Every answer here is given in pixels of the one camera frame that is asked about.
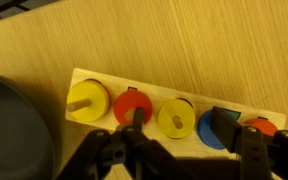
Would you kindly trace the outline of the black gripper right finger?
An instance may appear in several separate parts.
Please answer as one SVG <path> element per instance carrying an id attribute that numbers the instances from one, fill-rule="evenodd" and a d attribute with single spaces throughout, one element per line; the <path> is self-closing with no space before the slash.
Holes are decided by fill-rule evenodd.
<path id="1" fill-rule="evenodd" d="M 230 153 L 240 153 L 241 125 L 222 108 L 214 106 L 210 123 L 211 131 Z"/>

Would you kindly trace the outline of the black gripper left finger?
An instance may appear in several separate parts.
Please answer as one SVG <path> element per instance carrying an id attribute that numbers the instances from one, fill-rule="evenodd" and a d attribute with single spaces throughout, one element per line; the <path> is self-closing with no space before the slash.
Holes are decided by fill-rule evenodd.
<path id="1" fill-rule="evenodd" d="M 133 125 L 141 128 L 144 122 L 144 109 L 136 108 L 133 116 Z"/>

